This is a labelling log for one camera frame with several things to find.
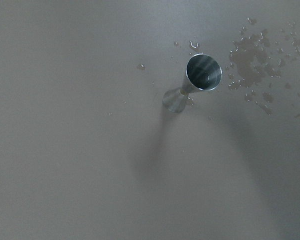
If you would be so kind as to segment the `steel double jigger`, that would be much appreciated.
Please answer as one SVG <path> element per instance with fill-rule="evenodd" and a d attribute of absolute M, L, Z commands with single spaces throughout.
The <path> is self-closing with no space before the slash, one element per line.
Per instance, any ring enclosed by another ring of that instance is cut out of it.
<path fill-rule="evenodd" d="M 215 90 L 222 79 L 222 69 L 218 62 L 209 55 L 193 55 L 186 66 L 182 85 L 164 93 L 162 104 L 172 113 L 185 109 L 189 95 L 197 92 Z"/>

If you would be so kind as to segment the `brown table mat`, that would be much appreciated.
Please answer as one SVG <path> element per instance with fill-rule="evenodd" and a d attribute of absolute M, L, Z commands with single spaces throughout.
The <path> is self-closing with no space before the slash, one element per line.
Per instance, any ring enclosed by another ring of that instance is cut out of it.
<path fill-rule="evenodd" d="M 300 0 L 0 0 L 1 239 L 300 240 Z"/>

